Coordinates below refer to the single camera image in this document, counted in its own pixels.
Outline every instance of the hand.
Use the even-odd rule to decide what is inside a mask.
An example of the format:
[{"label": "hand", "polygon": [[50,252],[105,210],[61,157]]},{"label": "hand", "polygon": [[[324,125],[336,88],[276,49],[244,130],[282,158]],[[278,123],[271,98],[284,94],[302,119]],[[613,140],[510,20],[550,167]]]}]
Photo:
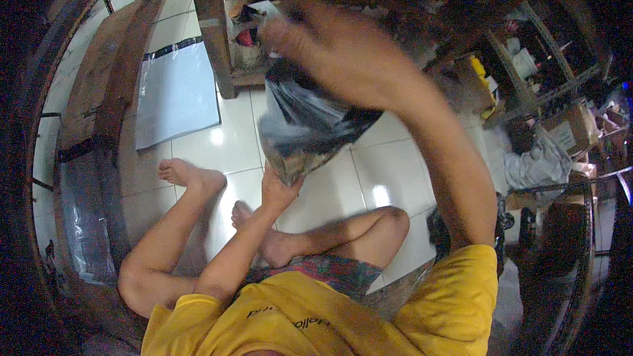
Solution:
[{"label": "hand", "polygon": [[431,83],[376,24],[316,0],[298,3],[305,23],[267,21],[260,36],[338,98],[355,105],[398,111],[410,83]]},{"label": "hand", "polygon": [[297,199],[302,185],[303,178],[292,187],[285,186],[277,177],[275,170],[266,162],[264,177],[261,180],[261,209],[275,216],[275,219],[278,218],[292,201]]}]

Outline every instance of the floral shorts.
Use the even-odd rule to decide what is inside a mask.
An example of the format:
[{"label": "floral shorts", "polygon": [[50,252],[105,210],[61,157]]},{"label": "floral shorts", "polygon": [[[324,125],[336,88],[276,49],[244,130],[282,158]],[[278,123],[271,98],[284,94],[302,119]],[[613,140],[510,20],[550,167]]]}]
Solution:
[{"label": "floral shorts", "polygon": [[246,274],[244,286],[259,283],[271,276],[299,271],[314,280],[327,283],[339,293],[359,301],[378,278],[382,269],[376,265],[327,254],[310,255],[293,258],[288,265],[281,268],[251,268]]}]

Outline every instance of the person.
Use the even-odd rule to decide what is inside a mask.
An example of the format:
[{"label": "person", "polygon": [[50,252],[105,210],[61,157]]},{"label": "person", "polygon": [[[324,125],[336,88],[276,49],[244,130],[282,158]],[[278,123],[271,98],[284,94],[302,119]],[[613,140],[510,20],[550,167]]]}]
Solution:
[{"label": "person", "polygon": [[[354,300],[396,255],[407,214],[383,207],[305,234],[278,233],[271,226],[302,181],[284,186],[266,167],[261,206],[251,213],[236,203],[236,234],[198,278],[178,278],[170,273],[189,233],[226,179],[163,161],[160,178],[186,192],[120,270],[122,298],[149,318],[142,354],[484,355],[497,293],[497,207],[482,157],[431,80],[374,23],[316,0],[296,6],[301,23],[268,22],[265,43],[338,99],[390,110],[407,125],[427,162],[451,253],[383,320]],[[269,270],[249,271],[257,251]]]}]

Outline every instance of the white tiled floor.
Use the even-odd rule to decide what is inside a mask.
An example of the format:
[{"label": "white tiled floor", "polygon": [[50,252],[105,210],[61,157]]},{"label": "white tiled floor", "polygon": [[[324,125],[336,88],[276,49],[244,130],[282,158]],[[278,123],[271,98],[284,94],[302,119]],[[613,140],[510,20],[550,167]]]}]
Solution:
[{"label": "white tiled floor", "polygon": [[[133,0],[113,0],[115,9]],[[46,102],[46,110],[63,112],[74,82],[76,71],[90,39],[100,22],[107,16],[100,12],[88,20],[71,42],[71,48],[60,65]],[[158,50],[188,37],[200,35],[192,0],[166,0],[159,21],[147,45],[148,51]],[[198,131],[142,153],[134,150],[134,110],[126,114],[120,139],[120,176],[122,205],[132,245],[184,193],[184,188],[171,186],[156,178],[156,166],[162,159],[180,157],[200,167],[218,169],[228,178],[228,185],[211,211],[201,218],[187,243],[178,265],[180,274],[199,273],[204,265],[226,244],[235,230],[230,224],[230,212],[236,200],[244,200],[251,208],[261,203],[261,177],[265,157],[261,151],[256,124],[266,110],[265,92],[261,88],[242,92],[237,99],[218,97],[222,124]],[[481,120],[474,115],[461,115],[469,136],[483,152],[498,150],[494,134],[483,131]],[[56,138],[56,128],[46,125],[46,138]],[[46,178],[42,167],[50,154],[50,139],[38,140],[37,173]],[[486,153],[484,157],[492,172],[495,187],[506,192],[500,155]],[[40,195],[46,190],[34,186]],[[52,199],[38,197],[36,216],[40,226],[52,216]],[[40,206],[50,203],[50,209]],[[328,164],[311,173],[299,198],[275,224],[280,231],[299,233],[333,220],[384,205],[395,205],[411,217],[411,229],[393,263],[374,283],[371,291],[409,273],[433,258],[435,249],[429,244],[426,217],[435,205],[428,170],[411,135],[392,114],[385,114],[356,143],[345,147]],[[47,244],[46,229],[42,241]]]}]

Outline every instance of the yellow t-shirt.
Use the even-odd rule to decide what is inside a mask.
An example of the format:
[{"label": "yellow t-shirt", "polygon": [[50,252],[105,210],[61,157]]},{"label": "yellow t-shirt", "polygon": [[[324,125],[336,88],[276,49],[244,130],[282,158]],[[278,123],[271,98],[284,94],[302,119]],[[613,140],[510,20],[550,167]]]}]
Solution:
[{"label": "yellow t-shirt", "polygon": [[156,305],[142,355],[485,355],[497,298],[497,258],[457,250],[429,273],[391,322],[298,272],[245,286],[225,311],[200,294]]}]

